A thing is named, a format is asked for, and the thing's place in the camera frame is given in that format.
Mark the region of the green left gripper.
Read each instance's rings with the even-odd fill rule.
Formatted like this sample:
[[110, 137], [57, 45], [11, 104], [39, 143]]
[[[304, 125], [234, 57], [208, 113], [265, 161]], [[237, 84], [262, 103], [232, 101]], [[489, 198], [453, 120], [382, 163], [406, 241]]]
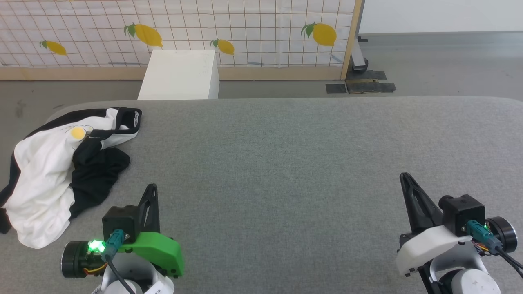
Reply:
[[[183, 276], [184, 258], [181, 246], [175, 240], [160, 233], [157, 184], [146, 186], [138, 207], [137, 238], [134, 243], [123, 244], [118, 249], [118, 253], [135, 253], [170, 277]], [[143, 232], [147, 221], [149, 232]]]

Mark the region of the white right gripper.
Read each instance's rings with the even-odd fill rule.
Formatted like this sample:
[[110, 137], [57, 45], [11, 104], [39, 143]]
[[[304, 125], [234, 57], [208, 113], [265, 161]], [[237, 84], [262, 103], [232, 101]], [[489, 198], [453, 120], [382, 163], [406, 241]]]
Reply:
[[427, 262], [432, 278], [437, 272], [458, 267], [476, 268], [476, 248], [471, 236], [457, 237], [441, 226], [443, 213], [411, 174], [401, 173], [400, 184], [411, 232], [417, 236], [400, 248], [396, 256], [398, 272], [405, 275], [411, 269], [417, 271]]

